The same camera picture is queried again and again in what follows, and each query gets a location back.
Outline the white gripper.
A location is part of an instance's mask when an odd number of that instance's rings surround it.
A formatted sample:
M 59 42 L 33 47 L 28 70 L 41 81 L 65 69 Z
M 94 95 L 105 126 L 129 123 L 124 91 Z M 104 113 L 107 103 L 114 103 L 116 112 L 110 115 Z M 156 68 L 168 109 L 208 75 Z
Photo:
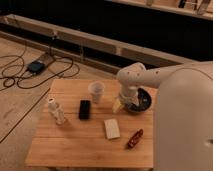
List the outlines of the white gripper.
M 122 86 L 119 92 L 119 99 L 116 99 L 112 106 L 112 111 L 114 113 L 119 112 L 123 108 L 123 104 L 133 103 L 135 105 L 138 105 L 138 89 L 134 86 Z

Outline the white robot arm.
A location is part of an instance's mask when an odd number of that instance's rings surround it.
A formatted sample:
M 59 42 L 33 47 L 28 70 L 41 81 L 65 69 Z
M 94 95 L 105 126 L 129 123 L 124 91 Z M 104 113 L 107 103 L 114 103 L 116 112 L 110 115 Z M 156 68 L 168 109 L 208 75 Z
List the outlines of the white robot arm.
M 153 171 L 213 171 L 213 61 L 117 73 L 121 104 L 138 104 L 137 89 L 157 90 L 153 111 Z

